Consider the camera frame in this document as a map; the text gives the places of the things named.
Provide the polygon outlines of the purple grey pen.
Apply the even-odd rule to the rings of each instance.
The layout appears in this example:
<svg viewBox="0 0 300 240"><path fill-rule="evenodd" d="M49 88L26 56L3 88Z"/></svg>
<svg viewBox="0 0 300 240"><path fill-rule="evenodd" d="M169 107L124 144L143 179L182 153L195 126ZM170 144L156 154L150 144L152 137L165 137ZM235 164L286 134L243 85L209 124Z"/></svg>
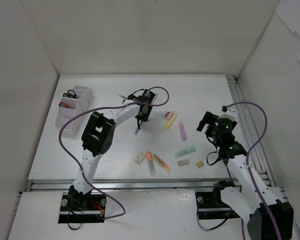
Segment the purple grey pen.
<svg viewBox="0 0 300 240"><path fill-rule="evenodd" d="M141 125L142 125L142 123L138 120L138 121L137 121L137 128L136 128L136 130L134 131L134 135L135 135L135 136L137 136L138 133L139 133L139 131L141 130Z"/></svg>

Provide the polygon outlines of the grey green thin pen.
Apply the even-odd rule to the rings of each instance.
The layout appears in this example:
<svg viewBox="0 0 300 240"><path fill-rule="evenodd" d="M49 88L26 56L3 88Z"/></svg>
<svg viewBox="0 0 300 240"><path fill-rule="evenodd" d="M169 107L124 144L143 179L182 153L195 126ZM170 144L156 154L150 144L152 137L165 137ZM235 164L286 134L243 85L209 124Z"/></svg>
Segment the grey green thin pen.
<svg viewBox="0 0 300 240"><path fill-rule="evenodd" d="M122 99L124 99L124 100L127 100L127 99L128 99L126 96L124 96L124 95L122 95L122 94L118 94L118 97L120 97L120 98L122 98Z"/></svg>

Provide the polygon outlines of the black handled scissors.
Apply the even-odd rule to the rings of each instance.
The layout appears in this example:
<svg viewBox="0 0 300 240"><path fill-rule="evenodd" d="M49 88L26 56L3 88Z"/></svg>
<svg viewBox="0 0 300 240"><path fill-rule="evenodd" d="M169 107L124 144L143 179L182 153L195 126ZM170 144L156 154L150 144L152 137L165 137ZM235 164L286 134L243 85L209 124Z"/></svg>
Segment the black handled scissors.
<svg viewBox="0 0 300 240"><path fill-rule="evenodd" d="M76 99L77 94L73 89L67 90L67 92L63 93L62 95L64 98L71 98L71 99Z"/></svg>

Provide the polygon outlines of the red gel pen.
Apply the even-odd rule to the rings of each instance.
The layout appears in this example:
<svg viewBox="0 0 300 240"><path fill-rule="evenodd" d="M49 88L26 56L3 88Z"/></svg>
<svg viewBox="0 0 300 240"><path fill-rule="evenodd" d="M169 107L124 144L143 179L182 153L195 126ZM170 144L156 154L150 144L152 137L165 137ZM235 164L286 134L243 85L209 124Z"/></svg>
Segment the red gel pen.
<svg viewBox="0 0 300 240"><path fill-rule="evenodd" d="M75 109L75 107L73 107L72 104L69 104L69 103L66 103L66 102L63 102L63 101L60 101L58 106L60 108L66 108L66 109Z"/></svg>

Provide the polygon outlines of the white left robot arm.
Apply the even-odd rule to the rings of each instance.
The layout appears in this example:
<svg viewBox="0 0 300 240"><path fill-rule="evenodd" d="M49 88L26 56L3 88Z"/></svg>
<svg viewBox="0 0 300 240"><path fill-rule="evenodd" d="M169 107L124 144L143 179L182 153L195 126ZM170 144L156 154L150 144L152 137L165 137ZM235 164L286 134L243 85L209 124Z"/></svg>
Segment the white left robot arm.
<svg viewBox="0 0 300 240"><path fill-rule="evenodd" d="M129 95L126 104L103 112L94 111L82 133L82 160L76 179L70 186L68 195L72 204L79 210L86 209L90 204L92 181L101 157L110 149L116 127L129 120L147 122L157 94L145 89L139 96Z"/></svg>

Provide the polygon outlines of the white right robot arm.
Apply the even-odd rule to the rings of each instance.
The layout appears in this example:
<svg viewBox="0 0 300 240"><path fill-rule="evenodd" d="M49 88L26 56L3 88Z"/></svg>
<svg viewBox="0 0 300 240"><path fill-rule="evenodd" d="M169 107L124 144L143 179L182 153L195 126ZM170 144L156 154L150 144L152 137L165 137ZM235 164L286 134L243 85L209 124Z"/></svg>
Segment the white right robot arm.
<svg viewBox="0 0 300 240"><path fill-rule="evenodd" d="M290 240L293 235L294 210L288 202L277 197L247 160L248 153L236 141L233 130L237 111L229 108L218 116L205 112L197 131L205 130L223 162L243 188L229 180L214 184L211 200L217 206L228 205L246 223L252 240Z"/></svg>

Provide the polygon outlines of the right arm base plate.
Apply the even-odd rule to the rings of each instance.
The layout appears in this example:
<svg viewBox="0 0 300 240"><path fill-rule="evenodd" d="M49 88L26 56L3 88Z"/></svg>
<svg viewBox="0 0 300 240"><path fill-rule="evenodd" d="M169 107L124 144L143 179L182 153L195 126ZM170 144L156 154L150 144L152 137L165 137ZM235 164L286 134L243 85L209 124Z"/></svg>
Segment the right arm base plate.
<svg viewBox="0 0 300 240"><path fill-rule="evenodd" d="M196 191L198 218L200 220L239 219L240 216L227 204L218 201L212 191Z"/></svg>

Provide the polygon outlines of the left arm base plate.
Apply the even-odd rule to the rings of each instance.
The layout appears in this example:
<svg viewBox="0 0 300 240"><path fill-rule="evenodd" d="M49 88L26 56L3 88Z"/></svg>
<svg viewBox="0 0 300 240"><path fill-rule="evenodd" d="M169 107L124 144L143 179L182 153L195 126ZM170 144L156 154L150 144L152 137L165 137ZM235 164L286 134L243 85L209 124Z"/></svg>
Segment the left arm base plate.
<svg viewBox="0 0 300 240"><path fill-rule="evenodd" d="M101 194L92 194L84 208L75 204L74 200L63 194L58 223L59 224L94 224L104 223L107 199Z"/></svg>

